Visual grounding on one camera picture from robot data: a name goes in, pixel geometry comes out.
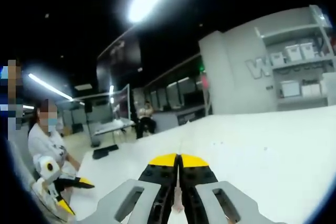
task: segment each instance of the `white table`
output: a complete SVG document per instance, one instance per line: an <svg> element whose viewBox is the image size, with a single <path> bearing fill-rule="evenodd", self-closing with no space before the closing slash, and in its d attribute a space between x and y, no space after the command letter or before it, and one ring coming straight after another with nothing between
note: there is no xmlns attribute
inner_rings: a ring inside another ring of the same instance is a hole
<svg viewBox="0 0 336 224"><path fill-rule="evenodd" d="M99 160L88 152L79 176L93 190L75 189L71 207L81 220L99 199L129 178L138 179L148 162L168 153L206 160L226 180L254 199L274 222L304 223L319 207L336 176L336 106L261 114L213 115L193 123L120 144ZM187 223L172 212L170 223Z"/></svg>
<svg viewBox="0 0 336 224"><path fill-rule="evenodd" d="M114 140L114 132L117 130L122 130L124 128L128 128L135 125L135 123L129 119L121 118L119 120L113 120L112 122L101 124L98 126L98 129L94 132L94 136L106 134L112 132L113 142Z"/></svg>

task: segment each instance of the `shelf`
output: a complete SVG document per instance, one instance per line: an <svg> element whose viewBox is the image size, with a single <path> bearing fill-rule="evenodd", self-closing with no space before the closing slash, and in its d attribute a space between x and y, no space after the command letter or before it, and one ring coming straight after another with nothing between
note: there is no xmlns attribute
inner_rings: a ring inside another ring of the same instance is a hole
<svg viewBox="0 0 336 224"><path fill-rule="evenodd" d="M316 57L315 59L309 59L309 60L292 61L292 62L283 64L283 65L272 66L272 70L290 68L290 67L311 64L311 63L318 63L318 62L323 62L327 60L336 60L336 57L335 56L324 56L324 57Z"/></svg>
<svg viewBox="0 0 336 224"><path fill-rule="evenodd" d="M332 28L324 27L327 34L331 31ZM289 40L296 40L301 38L312 37L316 33L321 33L318 24L309 24L303 26L295 26L287 29L282 29L279 31L274 31L271 33L267 33L261 35L266 46L270 46L273 44L279 44L282 42L286 42Z"/></svg>
<svg viewBox="0 0 336 224"><path fill-rule="evenodd" d="M279 98L278 99L278 105L281 104L292 104L292 103L302 103L302 102L316 102L319 100L324 100L327 98L327 95L321 95L318 97L286 97L286 98Z"/></svg>

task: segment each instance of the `black ceiling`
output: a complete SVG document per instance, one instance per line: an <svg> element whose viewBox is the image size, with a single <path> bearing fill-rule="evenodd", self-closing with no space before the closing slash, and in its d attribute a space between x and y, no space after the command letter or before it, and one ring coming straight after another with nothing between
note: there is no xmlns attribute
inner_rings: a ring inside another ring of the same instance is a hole
<svg viewBox="0 0 336 224"><path fill-rule="evenodd" d="M131 0L9 1L10 56L19 58L26 72L34 67L55 77L64 92L84 83L95 86L97 56L131 27L126 20ZM335 0L162 0L136 31L143 71L130 82L143 86L194 55L198 40L214 30L309 4L335 17Z"/></svg>

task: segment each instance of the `wall lettering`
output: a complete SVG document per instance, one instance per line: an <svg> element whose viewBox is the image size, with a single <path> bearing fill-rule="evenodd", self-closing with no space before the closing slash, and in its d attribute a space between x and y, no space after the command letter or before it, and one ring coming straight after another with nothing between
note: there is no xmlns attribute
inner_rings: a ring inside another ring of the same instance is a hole
<svg viewBox="0 0 336 224"><path fill-rule="evenodd" d="M271 62L266 56L254 60L246 60L245 64L254 79L271 76Z"/></svg>

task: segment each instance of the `woman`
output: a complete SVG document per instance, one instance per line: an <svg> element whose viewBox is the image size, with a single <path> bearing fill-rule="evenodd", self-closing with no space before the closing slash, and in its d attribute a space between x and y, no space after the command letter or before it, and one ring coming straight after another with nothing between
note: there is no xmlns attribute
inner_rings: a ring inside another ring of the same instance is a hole
<svg viewBox="0 0 336 224"><path fill-rule="evenodd" d="M151 134L154 134L155 128L156 128L156 122L152 119L152 115L154 113L154 109L151 106L149 101L145 102L145 107L139 110L139 130L140 135L142 137L143 131L145 130L145 127L147 126L148 131Z"/></svg>
<svg viewBox="0 0 336 224"><path fill-rule="evenodd" d="M37 105L29 122L28 149L33 159L50 156L64 173L76 174L80 164L67 152L64 141L56 131L57 107L49 99Z"/></svg>

